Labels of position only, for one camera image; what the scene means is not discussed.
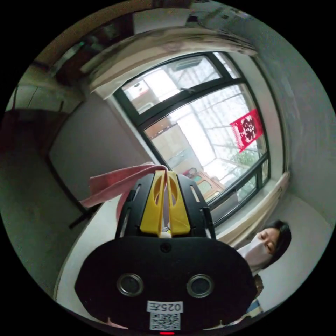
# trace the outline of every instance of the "window frame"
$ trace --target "window frame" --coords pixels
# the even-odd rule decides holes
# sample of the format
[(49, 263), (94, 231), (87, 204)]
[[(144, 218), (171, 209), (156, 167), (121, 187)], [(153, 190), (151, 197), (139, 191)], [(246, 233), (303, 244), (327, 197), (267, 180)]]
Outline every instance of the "window frame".
[[(239, 73), (239, 77), (233, 79), (229, 72), (226, 70), (225, 66), (220, 62), (220, 60), (217, 58), (217, 56), (214, 53), (220, 53), (223, 54), (225, 58), (228, 59), (228, 61), (234, 66), (236, 72)], [(154, 156), (158, 159), (158, 161), (166, 165), (168, 169), (170, 170), (170, 167), (168, 166), (167, 162), (164, 160), (164, 158), (161, 156), (160, 152), (156, 149), (152, 141), (147, 137), (145, 130), (161, 120), (162, 118), (165, 118), (169, 114), (171, 114), (173, 111), (197, 100), (200, 99), (208, 94), (211, 94), (212, 92), (215, 92), (217, 90), (224, 89), (229, 86), (233, 85), (239, 85), (243, 84), (246, 86), (248, 90), (248, 94), (250, 94), (252, 101), (258, 111), (258, 115), (263, 127), (264, 131), (264, 139), (265, 139), (265, 145), (266, 145), (266, 152), (264, 155), (259, 158), (259, 160), (249, 168), (249, 170), (243, 174), (240, 178), (238, 178), (230, 187), (228, 187), (225, 191), (220, 193), (218, 196), (214, 197), (209, 203), (208, 206), (210, 210), (214, 210), (215, 208), (218, 208), (222, 203), (224, 203), (226, 200), (228, 200), (234, 193), (236, 193), (241, 187), (243, 187), (252, 177), (255, 177), (256, 180), (256, 187), (255, 189), (247, 196), (245, 197), (241, 202), (239, 202), (233, 209), (231, 209), (228, 213), (226, 213), (224, 216), (219, 218), (215, 221), (214, 226), (218, 227), (221, 225), (224, 221), (226, 221), (228, 218), (230, 218), (232, 215), (234, 215), (237, 211), (239, 211), (245, 204), (247, 204), (263, 187), (264, 185), (269, 181), (271, 177), (271, 162), (270, 162), (270, 148), (268, 144), (268, 137), (266, 132), (265, 123), (263, 120), (263, 116), (258, 104), (258, 101), (256, 99), (256, 96), (245, 78), (244, 74), (240, 70), (240, 68), (237, 66), (235, 61), (231, 58), (231, 56), (222, 51), (212, 51), (212, 52), (199, 52), (199, 53), (193, 53), (188, 55), (183, 55), (180, 57), (176, 57), (174, 59), (171, 59), (169, 61), (163, 62), (158, 64), (157, 66), (150, 69), (150, 71), (153, 71), (157, 68), (162, 67), (163, 65), (173, 63), (176, 61), (180, 61), (183, 59), (196, 57), (196, 56), (205, 56), (213, 65), (214, 69), (217, 70), (217, 72), (221, 75), (221, 78), (213, 79), (205, 83), (201, 83), (199, 85), (196, 85), (192, 87), (192, 91), (181, 91), (178, 94), (161, 101), (157, 103), (156, 105), (152, 106), (148, 110), (146, 110), (143, 113), (139, 113), (132, 102), (127, 98), (126, 94), (124, 93), (122, 87), (120, 87), (114, 94), (114, 98), (117, 100), (117, 102), (120, 104), (121, 108), (125, 111), (127, 116), (129, 117), (130, 121), (134, 125), (134, 127), (138, 130), (139, 134), (149, 147), (149, 149), (153, 152)], [(148, 70), (140, 73), (138, 77), (144, 76), (148, 73)], [(123, 86), (127, 85), (128, 83), (134, 81), (135, 78), (131, 78), (127, 82), (124, 83)], [(266, 179), (263, 182), (263, 172), (262, 172), (262, 166), (263, 163), (267, 160), (268, 165), (268, 174)]]

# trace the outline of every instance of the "white table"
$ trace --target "white table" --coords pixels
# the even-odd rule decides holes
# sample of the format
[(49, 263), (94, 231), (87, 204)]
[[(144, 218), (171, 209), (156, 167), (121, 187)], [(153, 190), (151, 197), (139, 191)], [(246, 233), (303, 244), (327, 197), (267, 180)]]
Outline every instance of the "white table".
[(117, 230), (116, 212), (120, 196), (105, 202), (91, 218), (73, 244), (65, 259), (54, 290), (54, 300), (61, 306), (86, 317), (101, 322), (92, 317), (80, 302), (75, 283), (85, 259), (98, 246), (114, 239)]

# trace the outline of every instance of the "face mask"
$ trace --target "face mask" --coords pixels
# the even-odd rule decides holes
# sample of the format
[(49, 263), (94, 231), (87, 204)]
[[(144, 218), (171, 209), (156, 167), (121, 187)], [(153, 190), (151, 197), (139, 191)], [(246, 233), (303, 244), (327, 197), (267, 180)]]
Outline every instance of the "face mask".
[(249, 244), (237, 251), (246, 260), (253, 275), (260, 271), (272, 258), (272, 255), (267, 253), (264, 242), (258, 236), (255, 236)]

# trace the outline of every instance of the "circular sensor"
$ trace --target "circular sensor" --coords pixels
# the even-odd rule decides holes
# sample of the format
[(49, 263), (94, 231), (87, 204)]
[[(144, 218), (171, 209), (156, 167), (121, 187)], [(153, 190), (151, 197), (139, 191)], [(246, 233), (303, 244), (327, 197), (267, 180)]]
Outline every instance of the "circular sensor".
[(138, 296), (144, 289), (144, 283), (138, 275), (127, 273), (118, 279), (117, 288), (125, 296)]
[(187, 283), (187, 291), (193, 298), (205, 298), (214, 289), (212, 279), (204, 274), (198, 274), (190, 278)]

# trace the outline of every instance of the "red paper cut decoration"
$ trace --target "red paper cut decoration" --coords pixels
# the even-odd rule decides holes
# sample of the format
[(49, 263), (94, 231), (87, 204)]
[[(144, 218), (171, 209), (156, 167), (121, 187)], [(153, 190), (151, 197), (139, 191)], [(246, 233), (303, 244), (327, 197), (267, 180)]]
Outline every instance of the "red paper cut decoration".
[(264, 132), (258, 111), (256, 109), (230, 123), (235, 135), (239, 153), (245, 150), (253, 141), (257, 140)]

